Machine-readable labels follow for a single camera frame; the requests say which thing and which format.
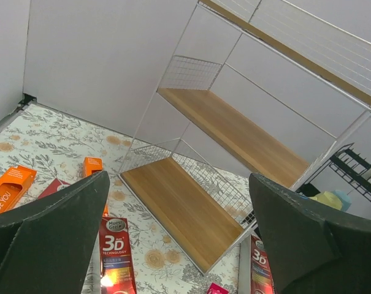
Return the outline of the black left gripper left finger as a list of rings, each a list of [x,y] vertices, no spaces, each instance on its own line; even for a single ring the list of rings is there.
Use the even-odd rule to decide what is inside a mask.
[[[100,171],[0,214],[0,293],[81,293],[109,193]]]

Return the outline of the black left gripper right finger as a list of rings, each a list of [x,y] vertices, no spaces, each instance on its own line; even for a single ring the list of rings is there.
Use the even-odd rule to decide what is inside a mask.
[[[371,220],[252,173],[259,232],[278,293],[371,293]]]

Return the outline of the red 3D toothpaste box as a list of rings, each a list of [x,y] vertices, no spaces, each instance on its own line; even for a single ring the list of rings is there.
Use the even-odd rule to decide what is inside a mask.
[[[264,244],[257,236],[251,235],[250,249],[250,293],[274,294],[274,284]]]
[[[136,293],[128,222],[103,217],[99,228],[102,293]]]

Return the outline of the orange toothpaste box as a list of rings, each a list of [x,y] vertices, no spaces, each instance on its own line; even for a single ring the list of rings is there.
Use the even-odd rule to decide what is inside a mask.
[[[0,177],[0,214],[11,210],[31,187],[36,171],[24,166],[10,167]]]
[[[83,161],[83,168],[82,168],[82,175],[83,178],[87,178],[91,176],[93,173],[96,172],[101,172],[103,171],[104,166],[103,166],[103,161],[101,158],[98,157],[85,157]],[[105,207],[103,210],[103,217],[109,217],[109,207],[107,203],[107,196],[108,192],[105,193]]]

